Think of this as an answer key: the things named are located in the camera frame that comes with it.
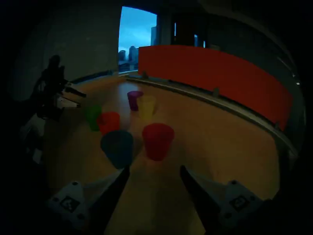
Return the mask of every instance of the purple cup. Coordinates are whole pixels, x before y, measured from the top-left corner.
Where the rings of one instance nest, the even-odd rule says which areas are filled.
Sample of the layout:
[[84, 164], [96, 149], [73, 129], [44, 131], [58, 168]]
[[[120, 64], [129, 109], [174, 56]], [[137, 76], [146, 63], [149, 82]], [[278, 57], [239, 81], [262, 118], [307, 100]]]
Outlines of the purple cup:
[[132, 111], [138, 111], [137, 98], [142, 96], [144, 93], [142, 91], [134, 90], [127, 93], [128, 102], [130, 103], [130, 109]]

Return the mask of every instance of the sky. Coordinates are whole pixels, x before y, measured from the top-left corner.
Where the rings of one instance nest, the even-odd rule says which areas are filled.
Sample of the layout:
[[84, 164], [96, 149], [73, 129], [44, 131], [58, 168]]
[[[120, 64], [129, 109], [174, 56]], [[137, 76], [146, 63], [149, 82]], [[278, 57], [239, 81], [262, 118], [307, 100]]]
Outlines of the sky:
[[131, 46], [150, 46], [151, 27], [157, 25], [157, 15], [130, 7], [123, 7], [119, 32], [119, 51], [126, 57]]

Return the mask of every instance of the red wall panel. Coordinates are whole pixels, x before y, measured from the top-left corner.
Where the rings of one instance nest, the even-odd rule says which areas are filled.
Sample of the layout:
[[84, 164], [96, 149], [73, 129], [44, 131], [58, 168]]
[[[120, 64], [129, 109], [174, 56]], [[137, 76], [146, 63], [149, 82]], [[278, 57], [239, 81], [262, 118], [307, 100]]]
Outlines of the red wall panel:
[[272, 75], [236, 56], [182, 45], [139, 48], [139, 74], [182, 82], [230, 98], [279, 122], [284, 130], [292, 96]]

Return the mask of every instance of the table surface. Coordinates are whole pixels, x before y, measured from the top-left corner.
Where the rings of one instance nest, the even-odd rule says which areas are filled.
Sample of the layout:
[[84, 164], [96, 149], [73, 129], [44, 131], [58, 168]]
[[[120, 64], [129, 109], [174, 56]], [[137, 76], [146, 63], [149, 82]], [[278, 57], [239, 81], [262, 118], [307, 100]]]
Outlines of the table surface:
[[[105, 234], [204, 234], [204, 228], [180, 179], [187, 168], [208, 179], [227, 183], [236, 179], [262, 199], [279, 188], [275, 142], [259, 127], [227, 111], [160, 88], [99, 79], [80, 85], [87, 98], [82, 107], [100, 104], [103, 112], [121, 116], [121, 129], [134, 137], [131, 175]], [[127, 92], [142, 90], [156, 97], [151, 121], [131, 112]], [[166, 159], [147, 159], [142, 130], [150, 123], [165, 123], [175, 130]], [[49, 186], [56, 193], [71, 181], [83, 185], [116, 171], [100, 148], [100, 132], [92, 132], [83, 108], [66, 109], [59, 123], [45, 125], [43, 159]]]

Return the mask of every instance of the skyscraper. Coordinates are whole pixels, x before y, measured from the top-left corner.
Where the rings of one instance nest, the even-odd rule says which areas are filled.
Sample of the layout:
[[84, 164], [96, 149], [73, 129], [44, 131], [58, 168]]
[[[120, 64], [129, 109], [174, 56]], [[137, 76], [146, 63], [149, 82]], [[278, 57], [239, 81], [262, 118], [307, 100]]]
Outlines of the skyscraper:
[[126, 59], [126, 51], [125, 50], [121, 50], [119, 52], [119, 61], [124, 61]]
[[157, 39], [157, 27], [151, 28], [151, 46], [156, 45], [156, 39]]
[[134, 60], [134, 53], [136, 53], [136, 48], [134, 46], [130, 47], [130, 53], [128, 55], [128, 60], [133, 61]]

